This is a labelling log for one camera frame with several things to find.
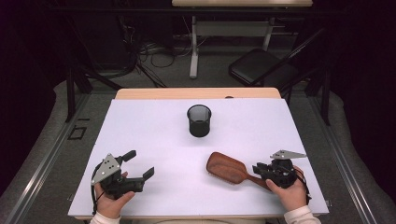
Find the white table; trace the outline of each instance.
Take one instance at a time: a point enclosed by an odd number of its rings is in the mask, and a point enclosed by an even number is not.
[[[123,218],[283,216],[285,210],[272,192],[248,180],[230,185],[205,169],[214,151],[240,160],[252,175],[252,165],[258,161],[270,163],[269,156],[280,149],[305,153],[283,99],[122,98],[125,97],[113,100],[108,109],[69,216],[92,217],[90,182],[94,167],[107,153],[118,157],[133,149],[137,156],[125,162],[122,171],[128,171],[129,177],[139,177],[154,166],[155,174],[146,182],[143,192],[136,193],[122,209]],[[187,110],[196,104],[207,105],[212,110],[211,131],[204,138],[189,133]],[[309,204],[312,212],[327,214],[309,158],[296,159],[293,163],[304,170],[313,198]]]
[[[174,7],[311,7],[312,4],[312,0],[172,0]],[[274,21],[274,18],[268,21],[198,21],[192,16],[190,78],[198,76],[198,35],[264,36],[262,48],[267,50]]]

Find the table leg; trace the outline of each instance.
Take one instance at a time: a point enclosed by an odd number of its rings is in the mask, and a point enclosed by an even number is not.
[[[329,121],[329,101],[330,101],[330,78],[331,78],[331,70],[327,68],[325,71],[325,77],[323,80],[323,89],[322,89],[322,102],[321,102],[321,110],[320,114],[326,123],[326,125],[330,125]]]
[[[262,49],[267,51],[268,46],[270,44],[271,34],[274,28],[275,18],[271,18],[268,22],[268,27],[266,28],[267,31],[265,33],[264,43],[262,45]]]
[[[73,79],[73,71],[69,69],[66,74],[66,88],[67,88],[67,118],[66,123],[70,121],[70,119],[76,113],[76,98],[75,98],[75,90],[74,90],[74,79]]]
[[[191,55],[191,67],[190,67],[190,78],[197,78],[198,74],[198,48],[197,48],[197,28],[196,18],[192,17],[191,23],[191,38],[192,38],[192,55]]]

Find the white tabletop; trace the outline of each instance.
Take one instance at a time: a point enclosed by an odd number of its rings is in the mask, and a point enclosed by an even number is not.
[[[187,110],[197,104],[212,111],[204,138],[189,133]],[[113,100],[68,215],[91,216],[92,172],[107,153],[118,157],[136,150],[122,171],[140,177],[154,166],[155,174],[124,206],[123,218],[282,217],[285,210],[272,192],[248,180],[230,185],[205,169],[210,154],[218,151],[243,162],[254,175],[251,166],[270,163],[270,155],[280,149],[305,153],[283,99]],[[327,214],[309,158],[293,163],[304,170],[312,212]]]

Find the sleeve cuff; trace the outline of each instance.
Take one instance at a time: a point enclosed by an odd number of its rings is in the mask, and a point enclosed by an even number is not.
[[[299,223],[299,221],[308,219],[314,220],[316,223],[320,223],[318,219],[312,215],[311,209],[309,209],[308,205],[294,209],[285,214],[285,220],[287,223]]]
[[[92,224],[119,224],[121,217],[118,218],[108,218],[104,217],[102,214],[96,212],[96,215],[92,218]]]

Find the chair seat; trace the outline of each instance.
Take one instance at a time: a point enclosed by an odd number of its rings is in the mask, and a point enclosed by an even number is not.
[[[246,86],[266,74],[281,60],[263,49],[253,49],[229,66],[229,74]],[[298,70],[288,63],[283,64],[265,77],[264,87],[282,89],[288,82],[298,75]]]

